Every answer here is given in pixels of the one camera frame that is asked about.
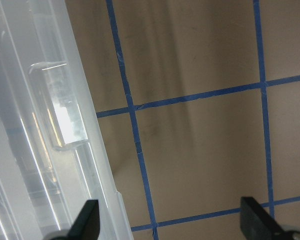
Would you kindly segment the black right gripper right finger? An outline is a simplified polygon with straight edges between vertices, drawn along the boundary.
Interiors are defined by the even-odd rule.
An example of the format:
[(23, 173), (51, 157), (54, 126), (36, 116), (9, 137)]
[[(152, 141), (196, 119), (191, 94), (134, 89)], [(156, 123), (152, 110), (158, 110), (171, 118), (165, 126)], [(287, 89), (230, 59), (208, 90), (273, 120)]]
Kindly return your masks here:
[(247, 240), (300, 240), (300, 231), (283, 229), (251, 196), (240, 198), (239, 225)]

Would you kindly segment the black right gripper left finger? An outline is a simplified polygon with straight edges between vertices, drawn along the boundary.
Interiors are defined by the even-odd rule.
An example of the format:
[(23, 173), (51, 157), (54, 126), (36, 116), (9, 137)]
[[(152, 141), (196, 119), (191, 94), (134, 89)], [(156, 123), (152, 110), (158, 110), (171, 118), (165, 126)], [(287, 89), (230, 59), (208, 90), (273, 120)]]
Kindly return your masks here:
[(97, 199), (87, 200), (69, 230), (49, 233), (47, 240), (97, 240), (100, 236), (100, 210)]

